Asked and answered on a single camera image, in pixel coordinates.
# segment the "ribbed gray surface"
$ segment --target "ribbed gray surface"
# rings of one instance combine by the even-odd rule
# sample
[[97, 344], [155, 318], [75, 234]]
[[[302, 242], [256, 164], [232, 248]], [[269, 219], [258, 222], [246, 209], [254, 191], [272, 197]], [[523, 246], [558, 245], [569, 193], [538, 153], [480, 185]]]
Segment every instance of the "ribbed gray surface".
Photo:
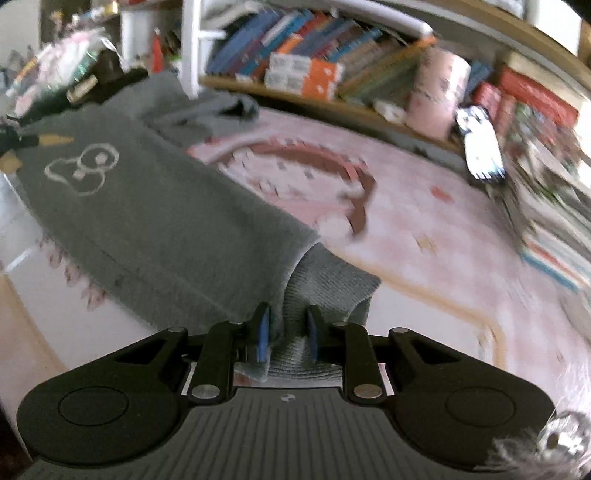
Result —
[[376, 408], [337, 388], [239, 389], [194, 408], [163, 447], [127, 464], [71, 469], [36, 461], [21, 480], [505, 480], [468, 473], [412, 450]]

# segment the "white cartoon print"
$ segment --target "white cartoon print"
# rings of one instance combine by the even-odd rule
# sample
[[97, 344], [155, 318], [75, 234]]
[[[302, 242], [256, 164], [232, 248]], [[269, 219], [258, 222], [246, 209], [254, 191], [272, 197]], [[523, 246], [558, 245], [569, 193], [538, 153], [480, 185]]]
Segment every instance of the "white cartoon print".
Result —
[[105, 174], [119, 161], [113, 145], [88, 145], [74, 158], [57, 158], [45, 167], [48, 179], [68, 185], [79, 197], [94, 195], [105, 184]]

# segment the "book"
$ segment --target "book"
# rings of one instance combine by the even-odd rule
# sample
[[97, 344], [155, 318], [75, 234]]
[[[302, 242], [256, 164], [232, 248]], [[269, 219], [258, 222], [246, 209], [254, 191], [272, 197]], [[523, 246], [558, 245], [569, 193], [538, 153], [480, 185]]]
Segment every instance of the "book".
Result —
[[318, 25], [313, 31], [309, 32], [304, 40], [297, 45], [291, 53], [295, 55], [309, 55], [306, 53], [307, 50], [311, 50], [314, 46], [318, 45], [318, 40], [328, 35], [331, 30], [334, 30], [338, 26], [342, 25], [345, 21], [342, 18], [329, 17], [329, 19]]
[[573, 128], [579, 118], [579, 111], [548, 90], [541, 83], [503, 67], [498, 87], [503, 92], [529, 105], [557, 125]]
[[355, 51], [356, 48], [359, 48], [361, 45], [370, 42], [371, 40], [375, 40], [376, 38], [382, 35], [382, 31], [379, 28], [372, 28], [367, 32], [363, 33], [359, 38], [348, 42], [346, 45], [343, 45], [342, 48], [337, 49], [332, 54], [328, 55], [326, 60], [327, 61], [339, 61], [343, 56], [347, 55], [348, 53]]
[[285, 25], [289, 24], [291, 20], [293, 20], [293, 18], [297, 15], [298, 13], [295, 11], [285, 13], [277, 23], [267, 28], [259, 36], [257, 36], [257, 38], [254, 38], [249, 46], [244, 49], [243, 53], [235, 60], [232, 67], [228, 68], [227, 71], [223, 73], [227, 73], [231, 76], [239, 73], [246, 65], [251, 62], [252, 59], [258, 55], [258, 53], [263, 48], [264, 43], [269, 42], [269, 40], [272, 39], [273, 36], [277, 34], [277, 32], [280, 32], [283, 28], [285, 28]]
[[[276, 53], [290, 53], [296, 45], [298, 45], [304, 37], [313, 31], [315, 28], [321, 26], [328, 20], [328, 16], [324, 12], [316, 12], [314, 17], [308, 20], [296, 33], [292, 33], [284, 40], [284, 42], [276, 49]], [[269, 59], [262, 59], [259, 66], [251, 74], [251, 79], [254, 81], [261, 80], [265, 76], [265, 71], [269, 66]]]
[[304, 26], [296, 33], [291, 34], [280, 46], [277, 48], [277, 53], [291, 53], [291, 51], [298, 45], [304, 37], [320, 27], [328, 20], [328, 16], [324, 12], [316, 12], [314, 17], [306, 22]]
[[392, 103], [403, 103], [414, 86], [414, 79], [421, 59], [421, 51], [415, 55], [402, 59], [392, 68], [382, 74], [361, 83], [356, 89], [341, 97], [347, 103], [357, 103], [371, 106], [377, 99], [388, 100]]
[[303, 98], [333, 100], [339, 80], [339, 64], [308, 57], [300, 58], [308, 60], [306, 71], [273, 69], [271, 67], [265, 75], [265, 86], [269, 89], [293, 93]]
[[256, 54], [261, 48], [261, 41], [265, 38], [266, 33], [258, 35], [253, 38], [247, 47], [240, 53], [240, 55], [234, 59], [234, 62], [220, 74], [226, 74], [230, 76], [236, 75], [238, 71], [250, 61], [250, 59]]
[[274, 50], [281, 46], [289, 35], [298, 31], [312, 17], [313, 13], [310, 10], [287, 14], [274, 28], [269, 30], [265, 38], [261, 40], [259, 52], [240, 70], [239, 74], [250, 76], [263, 61], [269, 58]]
[[365, 30], [356, 21], [353, 21], [351, 27], [338, 35], [333, 40], [329, 41], [323, 48], [321, 48], [314, 57], [317, 59], [327, 60], [328, 57], [338, 52], [341, 48], [344, 48], [349, 43], [358, 40], [363, 36]]
[[496, 118], [493, 123], [495, 127], [496, 137], [499, 143], [505, 141], [505, 137], [513, 123], [515, 116], [515, 104], [517, 100], [508, 93], [501, 93], [501, 101], [499, 102], [499, 109], [496, 113]]
[[362, 46], [351, 54], [341, 58], [340, 63], [342, 63], [345, 70], [343, 74], [344, 81], [352, 79], [363, 69], [384, 58], [386, 55], [402, 50], [400, 43], [393, 38], [383, 42], [371, 42], [368, 47], [367, 51]]
[[414, 57], [417, 55], [417, 53], [423, 52], [427, 47], [433, 45], [436, 41], [437, 39], [435, 37], [422, 38], [417, 40], [412, 45], [403, 48], [402, 50], [386, 55], [378, 62], [362, 70], [355, 77], [351, 78], [347, 82], [344, 82], [344, 84], [339, 87], [339, 95], [347, 96], [350, 94], [350, 92], [354, 92], [355, 89], [363, 83], [371, 80], [373, 77], [379, 77], [387, 70], [391, 70], [397, 63], [403, 61], [404, 59]]
[[487, 82], [482, 82], [472, 95], [472, 104], [484, 107], [491, 122], [494, 123], [501, 103], [501, 91]]
[[330, 63], [292, 53], [272, 53], [268, 72], [288, 73], [302, 77], [324, 76], [328, 81], [338, 83], [342, 78], [343, 66], [340, 63]]
[[271, 28], [279, 20], [280, 16], [281, 13], [278, 10], [262, 10], [224, 44], [217, 55], [207, 65], [207, 73], [219, 75], [221, 72], [230, 68], [244, 49], [250, 46], [252, 40]]
[[306, 48], [303, 48], [302, 51], [299, 51], [298, 55], [318, 57], [324, 53], [327, 48], [330, 48], [330, 43], [332, 41], [336, 41], [341, 35], [348, 34], [349, 30], [355, 26], [358, 26], [358, 23], [355, 20], [343, 19], [343, 22], [338, 24], [335, 28], [330, 29], [325, 35], [318, 37], [315, 43], [309, 44]]
[[584, 103], [584, 97], [576, 93], [561, 78], [557, 77], [554, 73], [549, 72], [541, 65], [525, 58], [516, 51], [506, 53], [501, 58], [501, 61], [517, 73], [521, 73], [543, 85], [572, 107], [579, 111], [581, 110]]
[[256, 62], [258, 58], [260, 58], [262, 55], [265, 55], [265, 51], [269, 46], [271, 46], [272, 50], [274, 50], [276, 46], [280, 45], [285, 36], [292, 32], [292, 30], [288, 29], [291, 28], [294, 22], [298, 21], [298, 19], [302, 19], [302, 22], [299, 22], [293, 28], [294, 30], [296, 28], [300, 28], [301, 24], [303, 23], [303, 18], [308, 16], [308, 14], [311, 15], [309, 10], [306, 10], [304, 13], [299, 13], [298, 11], [287, 12], [275, 25], [273, 25], [268, 31], [264, 32], [260, 38], [256, 39], [251, 44], [251, 48], [249, 48], [248, 53], [241, 55], [238, 64], [234, 65], [232, 69], [228, 71], [228, 73], [230, 75], [240, 74], [243, 76], [248, 76], [249, 73], [245, 72], [245, 70], [250, 68], [250, 66]]
[[488, 65], [477, 60], [470, 64], [470, 75], [468, 76], [468, 81], [466, 83], [466, 93], [464, 94], [464, 99], [466, 101], [470, 99], [470, 96], [474, 90], [476, 90], [476, 87], [478, 87], [481, 82], [487, 80], [493, 71], [494, 70], [492, 67], [489, 67]]

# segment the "stack of books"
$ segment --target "stack of books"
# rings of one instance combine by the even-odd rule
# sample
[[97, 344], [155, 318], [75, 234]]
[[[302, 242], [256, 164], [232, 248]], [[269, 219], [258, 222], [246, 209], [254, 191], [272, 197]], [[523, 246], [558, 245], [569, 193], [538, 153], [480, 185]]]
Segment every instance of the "stack of books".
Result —
[[263, 7], [236, 22], [207, 74], [370, 107], [376, 100], [406, 107], [421, 54], [435, 42], [406, 37], [409, 45], [389, 27], [309, 9]]
[[576, 140], [564, 128], [557, 128], [550, 140], [540, 115], [523, 104], [517, 110], [504, 148], [508, 182], [489, 188], [489, 195], [504, 214], [523, 259], [572, 290], [587, 289], [591, 189], [579, 178], [578, 155], [564, 154]]

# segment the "plastic bag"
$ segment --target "plastic bag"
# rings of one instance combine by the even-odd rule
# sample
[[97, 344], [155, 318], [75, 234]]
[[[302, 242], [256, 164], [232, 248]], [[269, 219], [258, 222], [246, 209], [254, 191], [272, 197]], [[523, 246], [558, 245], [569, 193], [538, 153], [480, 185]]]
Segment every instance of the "plastic bag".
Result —
[[116, 51], [104, 28], [76, 31], [46, 46], [7, 90], [7, 97], [12, 99], [10, 117], [23, 119], [40, 104], [44, 114], [63, 109], [66, 91], [85, 78], [99, 53], [106, 48]]

